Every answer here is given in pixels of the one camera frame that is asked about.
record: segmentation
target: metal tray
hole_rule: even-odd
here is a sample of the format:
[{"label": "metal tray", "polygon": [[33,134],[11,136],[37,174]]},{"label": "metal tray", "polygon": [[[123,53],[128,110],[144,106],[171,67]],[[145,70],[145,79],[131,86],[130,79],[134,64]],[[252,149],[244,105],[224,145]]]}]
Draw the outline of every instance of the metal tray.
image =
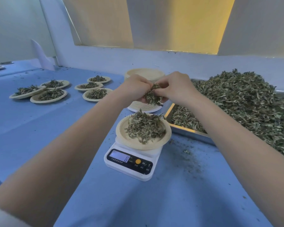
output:
[{"label": "metal tray", "polygon": [[[276,90],[276,94],[284,96],[284,91]],[[172,124],[171,117],[176,107],[177,105],[173,103],[165,114],[166,121],[169,123],[171,131],[175,134],[179,134],[215,146],[215,143],[208,136],[208,134]]]}]

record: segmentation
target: white scale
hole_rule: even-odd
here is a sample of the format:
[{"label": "white scale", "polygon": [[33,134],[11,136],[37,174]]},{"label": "white scale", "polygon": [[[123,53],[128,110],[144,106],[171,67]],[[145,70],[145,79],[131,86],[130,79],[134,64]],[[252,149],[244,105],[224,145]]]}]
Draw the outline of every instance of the white scale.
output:
[{"label": "white scale", "polygon": [[152,150],[138,150],[118,141],[104,155],[105,164],[121,173],[140,181],[152,178],[162,147]]}]

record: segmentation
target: scale control panel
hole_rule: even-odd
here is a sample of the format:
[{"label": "scale control panel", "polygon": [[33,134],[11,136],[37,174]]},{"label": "scale control panel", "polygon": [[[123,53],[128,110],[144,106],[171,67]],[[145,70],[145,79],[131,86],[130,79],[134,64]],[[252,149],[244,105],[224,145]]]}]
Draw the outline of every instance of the scale control panel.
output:
[{"label": "scale control panel", "polygon": [[117,149],[111,149],[106,158],[109,161],[132,169],[144,175],[148,175],[151,172],[151,168],[153,167],[152,162],[138,158],[134,155],[130,155]]}]

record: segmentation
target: person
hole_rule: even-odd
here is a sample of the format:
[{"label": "person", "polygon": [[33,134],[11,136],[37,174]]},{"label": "person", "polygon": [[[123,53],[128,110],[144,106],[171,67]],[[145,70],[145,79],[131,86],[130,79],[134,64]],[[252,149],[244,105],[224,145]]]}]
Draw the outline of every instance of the person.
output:
[{"label": "person", "polygon": [[[284,156],[199,93],[188,75],[174,72],[158,84],[154,93],[194,114],[256,205],[284,227]],[[135,100],[145,103],[151,86],[132,75],[3,182],[2,226],[53,226],[120,112]]]}]

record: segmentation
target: person's left hand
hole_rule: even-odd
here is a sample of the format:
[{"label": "person's left hand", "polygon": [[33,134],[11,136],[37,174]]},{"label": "person's left hand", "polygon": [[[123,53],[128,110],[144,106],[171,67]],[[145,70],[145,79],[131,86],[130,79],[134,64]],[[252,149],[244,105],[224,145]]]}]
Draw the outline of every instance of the person's left hand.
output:
[{"label": "person's left hand", "polygon": [[152,83],[139,75],[131,75],[114,92],[124,100],[124,106],[128,107],[133,101],[147,103],[144,94],[149,92]]}]

